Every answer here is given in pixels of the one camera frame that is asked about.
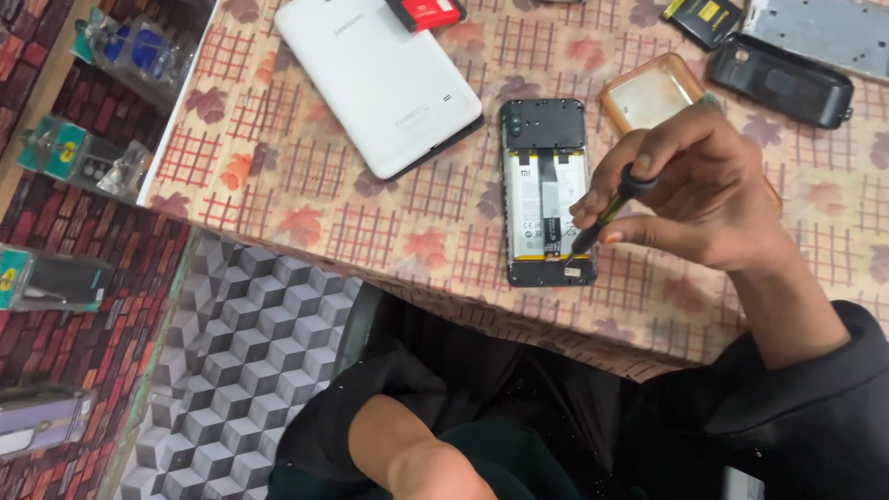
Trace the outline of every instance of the smartphone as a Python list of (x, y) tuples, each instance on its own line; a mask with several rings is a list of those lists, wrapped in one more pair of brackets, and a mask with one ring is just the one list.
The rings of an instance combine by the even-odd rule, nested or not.
[(769, 109), (836, 130), (852, 117), (852, 80), (826, 66), (741, 33), (710, 57), (708, 77)]
[(576, 99), (509, 101), (501, 108), (512, 286), (585, 286), (596, 280), (595, 254), (565, 266), (579, 232), (568, 208), (589, 186), (585, 114)]

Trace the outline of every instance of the red battery box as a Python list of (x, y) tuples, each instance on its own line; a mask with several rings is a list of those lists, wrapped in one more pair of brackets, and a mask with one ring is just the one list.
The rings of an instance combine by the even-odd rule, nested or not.
[(457, 0), (386, 0), (386, 2), (411, 33), (466, 19), (466, 9)]

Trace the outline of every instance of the table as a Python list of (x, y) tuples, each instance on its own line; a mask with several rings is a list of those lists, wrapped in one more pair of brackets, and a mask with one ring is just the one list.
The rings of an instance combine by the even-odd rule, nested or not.
[[(468, 20), (436, 35), (488, 123), (382, 182), (274, 30), (285, 2), (217, 6), (146, 206), (637, 380), (710, 362), (743, 329), (725, 274), (641, 247), (602, 248), (594, 286), (514, 289), (506, 279), (496, 110), (509, 99), (586, 102), (594, 165), (618, 139), (597, 104), (604, 83), (671, 51), (704, 71), (706, 54), (659, 21), (663, 5), (467, 0)], [(889, 330), (889, 88), (854, 82), (854, 118), (833, 132), (715, 93), (763, 148), (783, 224), (828, 295)]]

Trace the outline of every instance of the person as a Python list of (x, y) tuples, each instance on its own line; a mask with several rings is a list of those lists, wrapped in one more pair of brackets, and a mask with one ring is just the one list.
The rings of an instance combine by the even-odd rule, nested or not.
[(889, 498), (889, 344), (810, 273), (758, 147), (705, 105), (628, 133), (572, 206), (577, 227), (628, 162), (659, 177), (640, 199), (655, 215), (612, 222), (600, 243), (726, 272), (749, 332), (710, 366), (635, 385), (405, 306), (389, 348), (287, 427), (268, 499), (721, 499), (726, 467), (768, 500)]

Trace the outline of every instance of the metal plate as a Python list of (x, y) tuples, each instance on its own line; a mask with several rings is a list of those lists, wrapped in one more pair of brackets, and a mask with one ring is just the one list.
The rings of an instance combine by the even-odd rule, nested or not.
[(889, 81), (887, 27), (889, 9), (871, 2), (752, 0), (741, 31), (805, 57)]

